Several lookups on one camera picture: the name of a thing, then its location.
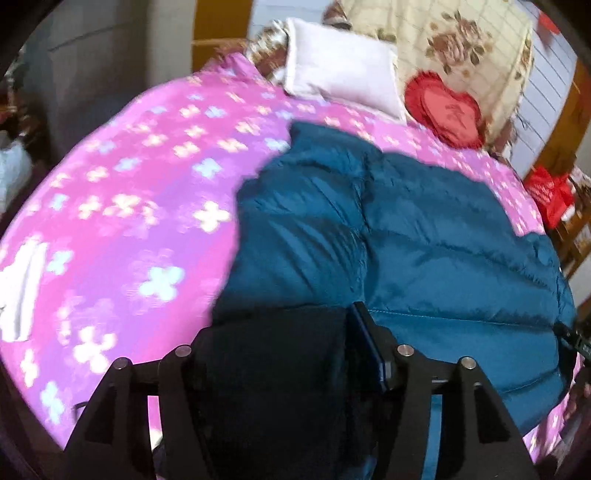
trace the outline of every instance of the metal bolt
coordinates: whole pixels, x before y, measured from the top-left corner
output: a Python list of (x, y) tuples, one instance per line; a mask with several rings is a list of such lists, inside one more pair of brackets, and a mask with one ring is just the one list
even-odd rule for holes
[(174, 354), (179, 358), (189, 356), (191, 355), (191, 347), (189, 347), (188, 345), (178, 346), (175, 348)]
[(410, 345), (398, 345), (396, 350), (402, 356), (411, 356), (414, 353), (414, 348)]
[(464, 368), (467, 368), (468, 370), (476, 368), (476, 360), (474, 360), (471, 356), (465, 356), (464, 358), (462, 358), (460, 363)]
[(115, 359), (115, 361), (113, 362), (113, 368), (115, 370), (123, 370), (128, 365), (129, 360), (127, 360), (124, 356)]

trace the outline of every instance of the red heart-shaped pillow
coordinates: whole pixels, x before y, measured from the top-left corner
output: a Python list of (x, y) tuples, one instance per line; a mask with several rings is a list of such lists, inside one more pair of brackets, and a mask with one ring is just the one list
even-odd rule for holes
[(409, 80), (405, 103), (413, 118), (453, 148), (480, 148), (480, 107), (469, 93), (454, 92), (436, 72), (419, 72)]

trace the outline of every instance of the red plastic bag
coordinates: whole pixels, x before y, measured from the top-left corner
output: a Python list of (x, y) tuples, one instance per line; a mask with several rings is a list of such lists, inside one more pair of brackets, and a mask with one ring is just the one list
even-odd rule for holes
[(546, 228), (556, 228), (560, 217), (574, 204), (569, 174), (553, 177), (544, 167), (534, 169), (524, 186), (540, 210)]

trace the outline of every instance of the headboard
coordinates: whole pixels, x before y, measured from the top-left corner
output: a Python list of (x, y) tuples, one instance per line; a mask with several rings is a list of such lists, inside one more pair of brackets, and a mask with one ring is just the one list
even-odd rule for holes
[(194, 72), (205, 65), (217, 48), (246, 38), (252, 4), (253, 0), (197, 0), (191, 45)]

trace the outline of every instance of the pink floral bed sheet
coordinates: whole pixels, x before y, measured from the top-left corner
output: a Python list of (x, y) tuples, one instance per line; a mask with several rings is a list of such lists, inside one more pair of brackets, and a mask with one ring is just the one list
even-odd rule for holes
[[(234, 194), (288, 148), (294, 119), (482, 181), (517, 235), (544, 231), (513, 172), (486, 154), (451, 150), (418, 125), (290, 98), (238, 54), (149, 90), (64, 159), (0, 244), (2, 270), (27, 239), (48, 243), (32, 333), (0, 352), (59, 445), (73, 430), (72, 406), (115, 358), (161, 358), (207, 325), (236, 249)], [(153, 441), (157, 414), (150, 398)]]

